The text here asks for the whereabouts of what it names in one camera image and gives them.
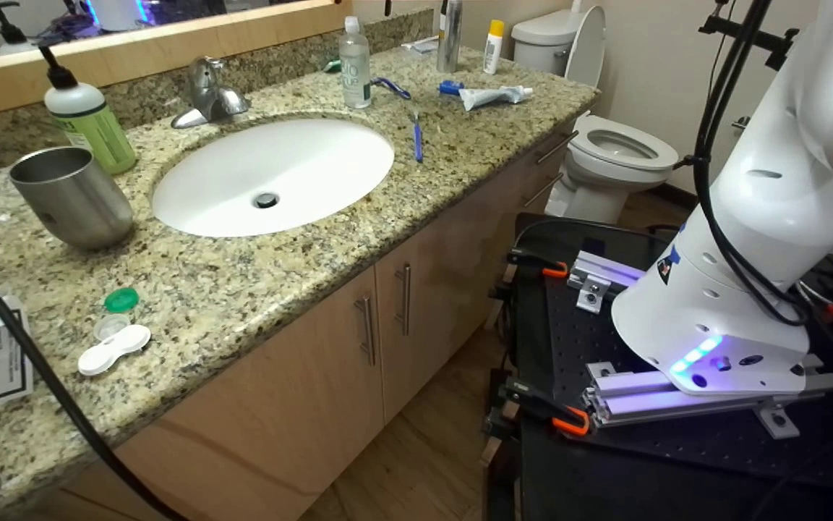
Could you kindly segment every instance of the toilet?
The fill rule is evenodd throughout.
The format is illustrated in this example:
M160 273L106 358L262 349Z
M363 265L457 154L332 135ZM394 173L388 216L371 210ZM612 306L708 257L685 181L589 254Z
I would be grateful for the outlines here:
M520 70L598 86L606 51L602 5L580 12L575 0L570 8L514 24L511 41ZM544 213L617 222L628 193L666 181L677 158L661 138L585 113L572 124Z

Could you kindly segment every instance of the mirror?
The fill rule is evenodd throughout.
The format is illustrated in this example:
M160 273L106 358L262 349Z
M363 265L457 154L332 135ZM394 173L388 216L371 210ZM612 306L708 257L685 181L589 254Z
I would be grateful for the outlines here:
M259 45L335 32L342 29L343 12L348 2L339 0L295 0L141 32L71 41L54 45L54 54L77 79L103 86L188 67L201 54L229 57ZM0 109L35 105L47 86L38 51L0 54Z
M58 45L280 2L295 0L0 0L0 51L22 50L16 41Z

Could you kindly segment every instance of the sink drain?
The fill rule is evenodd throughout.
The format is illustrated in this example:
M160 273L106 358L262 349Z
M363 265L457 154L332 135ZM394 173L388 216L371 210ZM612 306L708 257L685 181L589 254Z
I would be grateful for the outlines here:
M262 193L251 197L251 205L255 209L271 209L271 205L278 205L278 193L274 190L262 190Z

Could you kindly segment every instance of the green bottle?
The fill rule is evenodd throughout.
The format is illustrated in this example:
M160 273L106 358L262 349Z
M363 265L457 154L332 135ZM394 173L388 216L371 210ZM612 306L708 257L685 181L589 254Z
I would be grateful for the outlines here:
M131 171L138 155L118 118L110 113L103 92L74 80L47 45L41 45L41 54L50 64L47 79L51 84L44 105L60 121L64 135L71 144L89 147L103 173L118 176Z

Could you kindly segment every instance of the toilet seat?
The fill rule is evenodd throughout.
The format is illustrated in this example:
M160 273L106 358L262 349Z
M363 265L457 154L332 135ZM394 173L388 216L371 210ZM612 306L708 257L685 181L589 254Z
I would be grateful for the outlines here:
M680 154L661 138L602 116L585 113L575 118L572 129L572 154L588 154L589 158L609 163L617 168L666 173L680 158Z

